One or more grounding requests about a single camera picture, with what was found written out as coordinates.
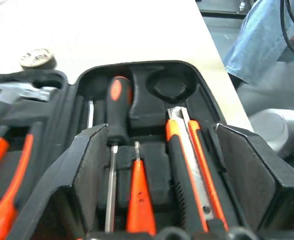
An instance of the tape measure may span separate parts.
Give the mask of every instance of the tape measure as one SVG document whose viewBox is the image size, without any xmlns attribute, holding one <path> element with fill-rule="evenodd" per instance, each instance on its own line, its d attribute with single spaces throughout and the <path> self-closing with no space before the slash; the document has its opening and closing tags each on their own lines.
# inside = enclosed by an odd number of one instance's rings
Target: tape measure
<svg viewBox="0 0 294 240">
<path fill-rule="evenodd" d="M 20 57 L 19 64 L 24 70 L 28 69 L 54 69 L 56 60 L 54 55 L 46 48 L 38 48 L 26 52 Z"/>
</svg>

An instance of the jeans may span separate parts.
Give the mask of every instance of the jeans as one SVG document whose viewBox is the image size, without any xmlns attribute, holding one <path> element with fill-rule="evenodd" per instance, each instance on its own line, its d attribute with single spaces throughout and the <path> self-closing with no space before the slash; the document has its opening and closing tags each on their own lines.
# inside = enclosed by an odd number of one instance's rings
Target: jeans
<svg viewBox="0 0 294 240">
<path fill-rule="evenodd" d="M 258 0 L 244 19 L 238 39 L 223 59 L 227 72 L 247 84 L 257 85 L 287 47 L 281 28 L 281 1 Z M 290 6 L 294 15 L 294 0 Z M 286 5 L 284 19 L 291 39 L 294 36 L 294 23 Z"/>
</svg>

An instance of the hammer head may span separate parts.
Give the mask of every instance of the hammer head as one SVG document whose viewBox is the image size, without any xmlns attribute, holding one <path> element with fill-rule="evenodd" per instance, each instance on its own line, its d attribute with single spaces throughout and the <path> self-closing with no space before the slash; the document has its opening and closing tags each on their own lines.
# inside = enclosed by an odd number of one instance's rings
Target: hammer head
<svg viewBox="0 0 294 240">
<path fill-rule="evenodd" d="M 21 98 L 48 102 L 57 90 L 52 86 L 36 88 L 29 82 L 4 82 L 0 83 L 0 102 L 13 104 Z"/>
</svg>

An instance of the table surface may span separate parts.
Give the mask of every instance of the table surface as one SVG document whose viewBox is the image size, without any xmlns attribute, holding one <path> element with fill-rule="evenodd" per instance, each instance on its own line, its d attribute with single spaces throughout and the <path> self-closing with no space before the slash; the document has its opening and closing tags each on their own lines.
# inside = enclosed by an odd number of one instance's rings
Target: table surface
<svg viewBox="0 0 294 240">
<path fill-rule="evenodd" d="M 190 63 L 227 123 L 253 130 L 195 0 L 0 0 L 0 74 L 20 71 L 37 48 L 53 52 L 70 84 L 101 65 Z"/>
</svg>

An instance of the black cable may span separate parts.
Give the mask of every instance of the black cable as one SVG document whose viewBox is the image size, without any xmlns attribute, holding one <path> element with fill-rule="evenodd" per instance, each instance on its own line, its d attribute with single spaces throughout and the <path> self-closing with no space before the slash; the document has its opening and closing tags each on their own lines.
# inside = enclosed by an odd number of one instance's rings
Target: black cable
<svg viewBox="0 0 294 240">
<path fill-rule="evenodd" d="M 287 7 L 287 10 L 288 10 L 289 16 L 290 16 L 291 20 L 294 22 L 294 16 L 293 16 L 293 12 L 292 12 L 289 0 L 280 0 L 280 25 L 281 25 L 281 31 L 282 31 L 283 38 L 284 38 L 288 48 L 294 53 L 294 47 L 293 47 L 293 45 L 291 44 L 291 42 L 290 42 L 290 40 L 288 38 L 288 34 L 287 34 L 287 31 L 286 31 L 286 27 L 285 27 L 285 4 L 284 4 L 285 1 L 286 1 L 286 7 Z"/>
</svg>

